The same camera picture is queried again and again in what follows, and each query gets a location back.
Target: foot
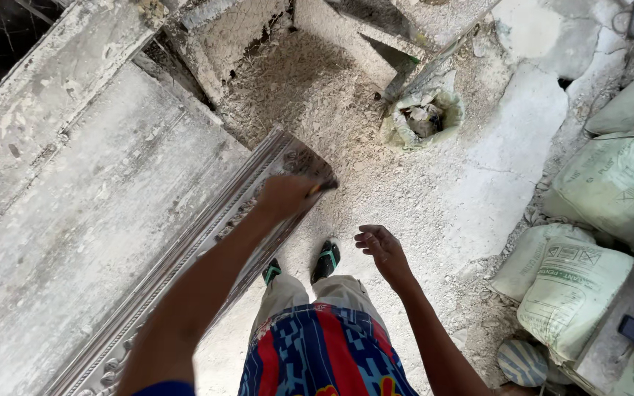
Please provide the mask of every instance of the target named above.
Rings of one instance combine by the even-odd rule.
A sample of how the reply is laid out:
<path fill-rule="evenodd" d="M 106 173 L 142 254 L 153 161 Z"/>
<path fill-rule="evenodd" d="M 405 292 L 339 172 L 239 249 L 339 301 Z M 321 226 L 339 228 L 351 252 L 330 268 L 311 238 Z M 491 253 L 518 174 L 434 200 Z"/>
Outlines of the foot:
<path fill-rule="evenodd" d="M 331 275 L 339 264 L 341 255 L 339 254 L 339 239 L 330 238 L 322 245 L 319 257 L 317 258 L 317 265 L 312 271 L 312 277 L 310 278 L 310 284 L 315 284 L 322 278 L 327 278 Z"/>
<path fill-rule="evenodd" d="M 280 265 L 277 264 L 277 258 L 270 260 L 269 266 L 263 270 L 263 282 L 266 283 L 266 286 L 282 271 L 280 270 Z"/>

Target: sandal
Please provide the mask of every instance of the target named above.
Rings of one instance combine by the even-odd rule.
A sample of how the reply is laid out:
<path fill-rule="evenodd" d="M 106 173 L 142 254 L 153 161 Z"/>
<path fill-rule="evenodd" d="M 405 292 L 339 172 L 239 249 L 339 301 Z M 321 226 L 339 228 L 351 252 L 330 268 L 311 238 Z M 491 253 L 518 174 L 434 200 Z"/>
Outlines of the sandal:
<path fill-rule="evenodd" d="M 277 258 L 274 258 L 273 260 L 270 260 L 269 266 L 263 270 L 263 282 L 265 282 L 266 286 L 268 286 L 277 275 L 282 273 L 280 265 L 277 264 Z"/>
<path fill-rule="evenodd" d="M 315 265 L 315 268 L 312 271 L 310 284 L 314 285 L 320 279 L 327 278 L 331 275 L 334 270 L 337 269 L 337 264 L 339 264 L 340 259 L 339 239 L 327 239 L 322 245 L 322 250 L 317 258 L 317 265 Z"/>

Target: patterned shirt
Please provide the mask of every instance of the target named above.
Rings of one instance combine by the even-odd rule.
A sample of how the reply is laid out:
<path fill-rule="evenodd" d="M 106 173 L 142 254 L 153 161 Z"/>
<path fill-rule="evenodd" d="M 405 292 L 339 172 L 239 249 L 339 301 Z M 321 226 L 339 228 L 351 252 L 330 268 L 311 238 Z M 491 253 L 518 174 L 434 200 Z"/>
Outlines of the patterned shirt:
<path fill-rule="evenodd" d="M 192 396 L 166 381 L 135 396 Z M 366 312 L 316 303 L 264 322 L 249 343 L 238 396 L 417 396 L 383 327 Z"/>

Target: right hand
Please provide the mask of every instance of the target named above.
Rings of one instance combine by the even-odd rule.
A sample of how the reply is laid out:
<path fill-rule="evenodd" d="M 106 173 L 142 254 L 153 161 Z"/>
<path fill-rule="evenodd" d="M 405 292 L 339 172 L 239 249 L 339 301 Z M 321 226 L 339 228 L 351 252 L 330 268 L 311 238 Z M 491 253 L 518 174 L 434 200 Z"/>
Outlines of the right hand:
<path fill-rule="evenodd" d="M 268 214 L 281 221 L 302 212 L 316 202 L 319 194 L 307 197 L 310 189 L 319 184 L 304 176 L 280 175 L 266 179 L 266 186 L 256 204 L 257 212 Z"/>
<path fill-rule="evenodd" d="M 362 225 L 360 234 L 354 236 L 357 248 L 374 257 L 375 266 L 395 293 L 419 287 L 410 270 L 400 241 L 382 225 Z"/>

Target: pants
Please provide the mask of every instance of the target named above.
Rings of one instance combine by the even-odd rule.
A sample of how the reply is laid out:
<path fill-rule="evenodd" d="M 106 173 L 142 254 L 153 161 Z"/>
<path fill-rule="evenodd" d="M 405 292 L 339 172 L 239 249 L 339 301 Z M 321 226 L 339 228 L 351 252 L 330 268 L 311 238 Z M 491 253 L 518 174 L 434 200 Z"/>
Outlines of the pants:
<path fill-rule="evenodd" d="M 312 285 L 312 290 L 317 296 L 314 302 L 366 312 L 383 327 L 387 334 L 385 323 L 378 315 L 378 311 L 375 310 L 371 299 L 368 298 L 364 285 L 353 276 L 332 275 L 329 278 L 323 278 Z M 282 310 L 309 303 L 307 291 L 299 280 L 288 274 L 277 275 L 266 288 L 266 292 L 263 293 L 259 313 L 254 320 L 251 334 L 261 323 Z"/>

